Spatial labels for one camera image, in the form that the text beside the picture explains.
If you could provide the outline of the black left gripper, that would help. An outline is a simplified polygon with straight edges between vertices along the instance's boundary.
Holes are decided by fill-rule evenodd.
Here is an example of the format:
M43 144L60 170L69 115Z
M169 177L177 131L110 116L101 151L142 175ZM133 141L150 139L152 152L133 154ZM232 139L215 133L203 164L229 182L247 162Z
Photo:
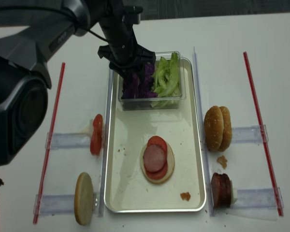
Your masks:
M140 24L143 8L125 6L121 0L108 0L105 16L99 25L108 45L98 50L100 58L110 61L110 68L119 71L123 85L132 85L134 71L141 83L145 80L145 64L154 64L156 54L137 43L133 25Z

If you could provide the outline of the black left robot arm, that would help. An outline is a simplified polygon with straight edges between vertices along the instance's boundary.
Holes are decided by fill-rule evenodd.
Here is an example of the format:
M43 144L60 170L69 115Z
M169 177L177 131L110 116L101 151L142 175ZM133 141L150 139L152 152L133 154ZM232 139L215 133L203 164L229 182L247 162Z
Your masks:
M64 0L46 19L0 38L0 166L9 164L42 124L52 87L47 62L72 35L83 36L99 24L106 42L99 57L124 78L136 73L144 79L145 65L156 55L134 35L141 12L120 0Z

